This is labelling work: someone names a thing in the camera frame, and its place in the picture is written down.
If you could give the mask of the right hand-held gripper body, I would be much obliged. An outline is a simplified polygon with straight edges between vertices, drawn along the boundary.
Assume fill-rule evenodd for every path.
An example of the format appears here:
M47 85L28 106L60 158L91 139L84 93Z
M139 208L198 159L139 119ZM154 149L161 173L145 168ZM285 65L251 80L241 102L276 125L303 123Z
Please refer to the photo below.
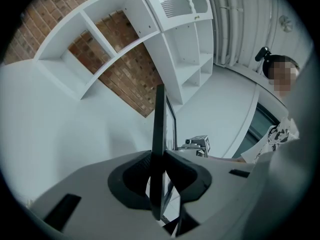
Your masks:
M207 158L211 149L208 135L197 135L192 138L186 139L184 143L185 147L199 149L197 156Z

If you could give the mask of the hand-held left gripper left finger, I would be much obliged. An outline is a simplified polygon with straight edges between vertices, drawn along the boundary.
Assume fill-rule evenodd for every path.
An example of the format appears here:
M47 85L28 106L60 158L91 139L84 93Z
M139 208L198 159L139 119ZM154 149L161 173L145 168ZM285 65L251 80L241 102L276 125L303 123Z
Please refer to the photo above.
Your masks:
M108 176L108 187L112 195L124 206L136 210L150 210L151 202L146 194L151 176L151 155L146 150L118 167Z

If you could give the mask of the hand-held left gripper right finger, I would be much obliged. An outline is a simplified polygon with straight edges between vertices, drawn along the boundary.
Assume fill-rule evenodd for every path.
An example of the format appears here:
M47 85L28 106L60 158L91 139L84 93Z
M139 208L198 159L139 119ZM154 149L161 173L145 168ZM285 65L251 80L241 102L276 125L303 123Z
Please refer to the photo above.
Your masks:
M163 154L164 167L182 204L197 201L211 186L210 172L172 150Z

